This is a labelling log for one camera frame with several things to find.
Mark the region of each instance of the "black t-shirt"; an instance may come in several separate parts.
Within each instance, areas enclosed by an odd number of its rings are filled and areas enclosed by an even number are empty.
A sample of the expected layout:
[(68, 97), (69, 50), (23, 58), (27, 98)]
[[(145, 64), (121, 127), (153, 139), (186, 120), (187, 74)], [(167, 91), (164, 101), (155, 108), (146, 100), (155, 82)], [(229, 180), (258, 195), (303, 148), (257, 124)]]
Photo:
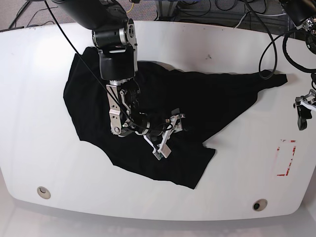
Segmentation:
[[(82, 57), (100, 77), (96, 48), (87, 48)], [(170, 114), (179, 108), (186, 115), (182, 120), (185, 131), (172, 134), (167, 141), (172, 150), (169, 157), (157, 160), (143, 136), (130, 134), (121, 138), (111, 133), (107, 93), (75, 55), (64, 100), (79, 139), (102, 149), (113, 165), (191, 189), (196, 187), (215, 154), (214, 149), (205, 148), (202, 142), (253, 105), (260, 90), (287, 82), (286, 75), (263, 80), (258, 73), (184, 73), (168, 71), (152, 62), (138, 62), (135, 80), (141, 90), (140, 110)]]

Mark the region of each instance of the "black cable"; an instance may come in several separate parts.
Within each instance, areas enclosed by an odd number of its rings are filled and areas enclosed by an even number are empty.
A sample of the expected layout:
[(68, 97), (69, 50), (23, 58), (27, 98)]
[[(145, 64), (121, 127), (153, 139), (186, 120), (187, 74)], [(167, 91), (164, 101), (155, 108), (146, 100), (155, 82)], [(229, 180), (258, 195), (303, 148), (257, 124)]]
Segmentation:
[(37, 12), (35, 12), (35, 14), (32, 16), (32, 18), (30, 19), (30, 21), (28, 22), (28, 24), (26, 25), (26, 27), (28, 27), (31, 23), (31, 21), (34, 19), (34, 17), (36, 16), (36, 14), (38, 14), (40, 11), (45, 11), (45, 10), (48, 10), (48, 8), (44, 8), (44, 9), (41, 9), (41, 10), (38, 10)]
[[(282, 33), (280, 34), (279, 36), (277, 36), (273, 41), (275, 42), (278, 38), (280, 38), (281, 36), (284, 36), (286, 34), (289, 34), (289, 33), (294, 33), (294, 32), (299, 32), (299, 30), (296, 30), (296, 29), (291, 29), (289, 30), (288, 32), (285, 32), (285, 33)], [(265, 56), (267, 50), (270, 48), (272, 42), (269, 43), (269, 45), (266, 47), (265, 51), (263, 51), (262, 55), (261, 55), (261, 58), (260, 58), (260, 61), (259, 61), (259, 68), (261, 68), (261, 63), (262, 63), (262, 60), (263, 60), (263, 57)]]
[[(238, 0), (238, 1), (243, 2), (243, 0)], [(256, 0), (250, 0), (250, 1), (248, 1), (248, 3), (252, 3), (252, 2), (254, 2), (254, 1), (256, 1)]]
[(193, 1), (193, 2), (181, 1), (181, 3), (183, 3), (184, 5), (191, 6), (191, 5), (197, 4), (197, 3), (198, 3), (198, 1)]
[(205, 16), (206, 14), (208, 14), (210, 11), (211, 11), (211, 8), (212, 8), (212, 3), (211, 3), (211, 0), (208, 0), (209, 1), (209, 9), (206, 13), (202, 14), (202, 15), (192, 15), (192, 14), (189, 14), (189, 13), (186, 13), (184, 11), (182, 11), (181, 9), (179, 9), (182, 13), (184, 14), (187, 14), (189, 16)]
[(8, 29), (11, 29), (12, 26), (15, 24), (16, 26), (16, 21), (17, 19), (21, 16), (21, 14), (25, 11), (25, 9), (31, 4), (30, 1), (27, 1), (26, 3), (23, 4), (23, 6), (20, 8), (20, 10), (18, 11), (18, 13), (16, 14), (16, 17), (14, 18), (14, 20), (12, 21), (12, 23), (9, 25)]
[(44, 1), (50, 15), (52, 16), (52, 18), (54, 19), (54, 21), (56, 22), (56, 25), (58, 26), (58, 28), (60, 29), (61, 33), (63, 34), (63, 36), (66, 38), (66, 40), (68, 41), (68, 43), (70, 44), (70, 46), (74, 49), (74, 51), (76, 52), (77, 56), (80, 58), (80, 60), (83, 62), (83, 64), (88, 68), (88, 70), (91, 72), (91, 74), (93, 75), (93, 77), (99, 82), (99, 84), (103, 87), (103, 89), (107, 92), (107, 94), (109, 94), (109, 96), (115, 101), (115, 103), (119, 106), (119, 108), (122, 110), (123, 114), (129, 118), (129, 120), (131, 120), (135, 126), (139, 127), (139, 128), (142, 128), (142, 129), (148, 129), (150, 131), (162, 131), (162, 132), (165, 132), (165, 131), (168, 131), (168, 130), (171, 130), (173, 127), (171, 128), (167, 128), (167, 129), (161, 129), (161, 130), (153, 130), (153, 129), (150, 129), (149, 127), (146, 127), (146, 126), (141, 126), (141, 125), (138, 125), (134, 122), (134, 120), (125, 112), (125, 108), (119, 104), (119, 102), (114, 98), (114, 96), (107, 90), (107, 88), (102, 84), (102, 82), (100, 81), (100, 79), (93, 73), (93, 71), (90, 69), (90, 67), (87, 65), (87, 63), (84, 61), (84, 59), (82, 58), (82, 56), (79, 54), (79, 52), (77, 51), (77, 49), (74, 47), (74, 45), (71, 43), (71, 41), (69, 40), (69, 38), (66, 36), (65, 32), (63, 31), (63, 29), (61, 28), (61, 26), (59, 25), (56, 17), (54, 16), (53, 12), (50, 10), (48, 4), (47, 4), (47, 1)]
[(158, 19), (158, 11), (156, 11), (156, 13), (157, 13), (157, 16), (156, 16), (156, 18), (154, 19), (154, 21), (156, 21), (156, 20)]
[(263, 75), (261, 74), (261, 64), (259, 64), (259, 76), (260, 76), (262, 79), (269, 79), (269, 78), (271, 78), (271, 77), (274, 75), (274, 73), (275, 73), (275, 71), (276, 71), (276, 69), (277, 69), (277, 46), (276, 46), (276, 43), (275, 43), (275, 41), (274, 41), (274, 39), (273, 39), (273, 37), (272, 37), (272, 34), (271, 34), (270, 30), (269, 30), (268, 27), (266, 26), (266, 24), (260, 19), (260, 17), (257, 15), (257, 13), (252, 9), (252, 7), (251, 7), (250, 4), (247, 2), (247, 0), (243, 0), (243, 2), (244, 2), (245, 5), (247, 6), (247, 8), (251, 11), (251, 13), (258, 19), (258, 21), (261, 23), (261, 25), (265, 28), (265, 30), (267, 31), (267, 33), (268, 33), (268, 35), (269, 35), (269, 37), (270, 37), (270, 39), (271, 39), (271, 42), (272, 42), (272, 45), (273, 45), (273, 49), (274, 49), (274, 51), (275, 51), (275, 65), (274, 65), (274, 67), (273, 67), (272, 72), (271, 72), (267, 77), (263, 76)]
[[(21, 6), (20, 10), (18, 11), (18, 13), (16, 14), (15, 17), (17, 17), (17, 16), (20, 14), (20, 12), (22, 11), (23, 7), (24, 7), (27, 3), (28, 3), (28, 2), (26, 1), (26, 2), (23, 4), (23, 6)], [(14, 20), (14, 27), (16, 27), (16, 22), (17, 22), (17, 21), (18, 21), (17, 19)]]
[(249, 14), (249, 29), (251, 30), (251, 14)]
[(283, 49), (283, 53), (285, 58), (287, 59), (287, 61), (295, 68), (297, 68), (298, 70), (304, 72), (304, 73), (311, 73), (311, 74), (315, 74), (316, 73), (316, 69), (309, 69), (309, 68), (305, 68), (301, 65), (299, 65), (298, 63), (294, 62), (293, 59), (291, 59), (291, 57), (288, 55), (287, 50), (286, 50), (286, 43), (288, 38), (291, 36), (291, 34), (293, 34), (295, 31), (292, 32), (288, 32), (283, 39), (283, 45), (282, 45), (282, 49)]
[(231, 7), (227, 8), (227, 9), (222, 9), (222, 8), (220, 8), (219, 5), (218, 5), (218, 0), (215, 0), (215, 6), (216, 6), (218, 9), (220, 9), (221, 11), (229, 11), (229, 10), (232, 10), (236, 5), (237, 5), (237, 0), (234, 1), (234, 4), (233, 4)]
[(41, 25), (39, 25), (39, 26), (46, 25), (48, 22), (51, 22), (51, 23), (53, 23), (53, 24), (55, 25), (55, 23), (54, 23), (53, 21), (47, 21), (47, 22), (45, 22), (44, 24), (41, 24)]
[(265, 5), (264, 11), (263, 12), (255, 11), (256, 13), (259, 13), (259, 14), (265, 14), (266, 13), (266, 11), (267, 11), (267, 2), (266, 2), (266, 0), (263, 0), (263, 2), (264, 2), (264, 5)]

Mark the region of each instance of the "black hose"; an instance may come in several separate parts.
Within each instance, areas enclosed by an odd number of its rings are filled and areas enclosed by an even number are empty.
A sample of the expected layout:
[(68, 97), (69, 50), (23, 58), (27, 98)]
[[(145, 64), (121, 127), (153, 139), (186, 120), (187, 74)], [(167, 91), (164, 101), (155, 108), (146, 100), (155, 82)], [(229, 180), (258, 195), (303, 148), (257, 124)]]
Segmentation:
[(311, 74), (315, 74), (316, 73), (316, 69), (308, 69), (303, 67), (302, 65), (299, 65), (298, 63), (294, 62), (293, 59), (291, 59), (291, 57), (288, 55), (287, 50), (286, 50), (286, 43), (288, 38), (291, 36), (291, 34), (293, 34), (294, 31), (288, 32), (283, 39), (283, 45), (282, 45), (282, 49), (283, 49), (283, 53), (285, 58), (287, 59), (287, 61), (295, 68), (297, 68), (298, 70), (304, 72), (304, 73), (311, 73)]

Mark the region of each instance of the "round hole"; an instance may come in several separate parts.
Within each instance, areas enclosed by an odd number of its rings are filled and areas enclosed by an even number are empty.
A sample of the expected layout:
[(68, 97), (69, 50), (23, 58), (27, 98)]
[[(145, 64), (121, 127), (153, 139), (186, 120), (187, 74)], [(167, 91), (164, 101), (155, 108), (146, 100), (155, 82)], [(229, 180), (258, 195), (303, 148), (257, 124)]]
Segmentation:
[(50, 199), (50, 192), (47, 188), (38, 187), (38, 195), (43, 199)]
[(265, 200), (265, 199), (260, 199), (258, 201), (256, 201), (253, 206), (252, 206), (252, 209), (254, 211), (262, 211), (264, 210), (268, 205), (268, 201)]

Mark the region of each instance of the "white table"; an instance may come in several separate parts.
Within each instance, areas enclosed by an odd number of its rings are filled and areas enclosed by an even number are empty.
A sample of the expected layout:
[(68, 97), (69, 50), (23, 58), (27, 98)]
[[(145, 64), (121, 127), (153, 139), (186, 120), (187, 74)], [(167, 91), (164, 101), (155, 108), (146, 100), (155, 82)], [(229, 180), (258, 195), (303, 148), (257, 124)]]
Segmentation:
[[(266, 34), (216, 26), (136, 22), (138, 60), (184, 71), (253, 73), (269, 43)], [(91, 31), (62, 26), (79, 52)], [(311, 79), (285, 60), (277, 42), (278, 71), (289, 82), (259, 93), (258, 101), (206, 145), (217, 149), (197, 188), (153, 181), (111, 164), (96, 146), (80, 142), (63, 100), (74, 52), (56, 26), (0, 33), (0, 167), (16, 199), (99, 215), (158, 220), (228, 220), (278, 216), (299, 207), (316, 165), (315, 119), (299, 131), (292, 105)], [(316, 56), (289, 40), (305, 67)], [(263, 67), (273, 66), (272, 50)], [(296, 140), (291, 170), (285, 173)], [(280, 152), (276, 158), (277, 148)], [(37, 194), (39, 186), (51, 198)], [(261, 212), (252, 209), (265, 198)]]

